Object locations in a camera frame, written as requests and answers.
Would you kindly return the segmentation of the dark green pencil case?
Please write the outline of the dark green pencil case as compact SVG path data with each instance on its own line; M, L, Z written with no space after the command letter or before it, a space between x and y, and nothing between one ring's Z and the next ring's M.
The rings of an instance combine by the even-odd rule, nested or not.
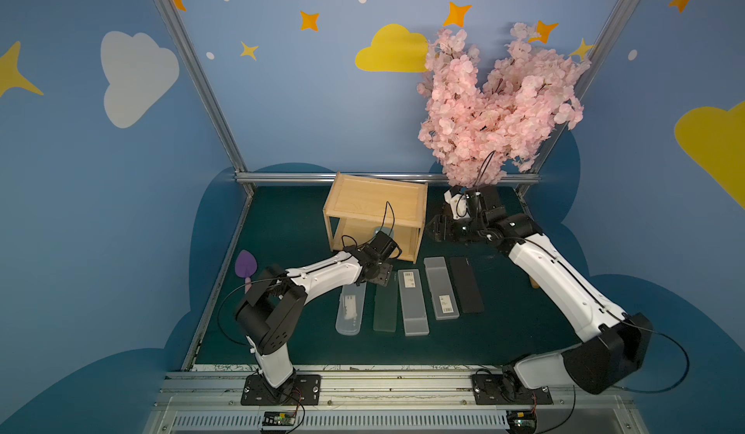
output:
M399 289L392 281L387 286L377 286L374 297L374 323L376 332L395 333L399 310Z

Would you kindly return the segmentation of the clear rounded pencil case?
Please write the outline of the clear rounded pencil case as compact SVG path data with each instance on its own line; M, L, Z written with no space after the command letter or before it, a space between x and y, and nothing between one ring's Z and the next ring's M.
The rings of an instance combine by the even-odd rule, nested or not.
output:
M355 336L362 327L367 284L345 285L341 288L336 319L336 331L343 336Z

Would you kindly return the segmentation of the wide frosted pencil case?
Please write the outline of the wide frosted pencil case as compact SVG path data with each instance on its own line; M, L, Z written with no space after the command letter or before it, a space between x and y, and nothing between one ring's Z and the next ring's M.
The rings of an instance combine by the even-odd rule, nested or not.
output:
M399 270L398 284L405 336L428 335L430 329L419 271Z

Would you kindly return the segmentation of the narrow frosted pencil case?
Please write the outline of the narrow frosted pencil case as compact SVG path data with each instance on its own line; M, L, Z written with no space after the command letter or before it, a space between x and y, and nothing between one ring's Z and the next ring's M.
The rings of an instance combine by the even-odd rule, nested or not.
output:
M444 257L424 259L425 272L437 321L460 317L456 297Z

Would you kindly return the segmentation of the black pencil case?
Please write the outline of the black pencil case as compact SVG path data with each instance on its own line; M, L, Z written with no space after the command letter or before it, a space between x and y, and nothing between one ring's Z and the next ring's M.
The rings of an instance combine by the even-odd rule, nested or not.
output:
M453 257L449 263L462 311L465 314L482 314L485 307L469 259Z

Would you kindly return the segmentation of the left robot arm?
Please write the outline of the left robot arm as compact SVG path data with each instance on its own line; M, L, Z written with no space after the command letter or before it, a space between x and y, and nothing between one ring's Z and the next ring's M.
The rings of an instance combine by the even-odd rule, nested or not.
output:
M347 246L313 265L265 269L234 313L264 382L280 389L294 378L287 342L307 304L336 288L387 280L392 261L401 253L393 240L385 245L365 243Z

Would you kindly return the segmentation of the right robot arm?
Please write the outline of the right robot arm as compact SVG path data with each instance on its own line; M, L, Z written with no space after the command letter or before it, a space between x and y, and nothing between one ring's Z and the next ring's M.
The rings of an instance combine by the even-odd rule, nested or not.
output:
M652 323L603 296L530 216L454 220L440 214L426 224L426 232L436 241L483 242L500 250L539 285L580 339L563 350L508 364L502 375L510 397L524 389L568 385L600 394L642 368Z

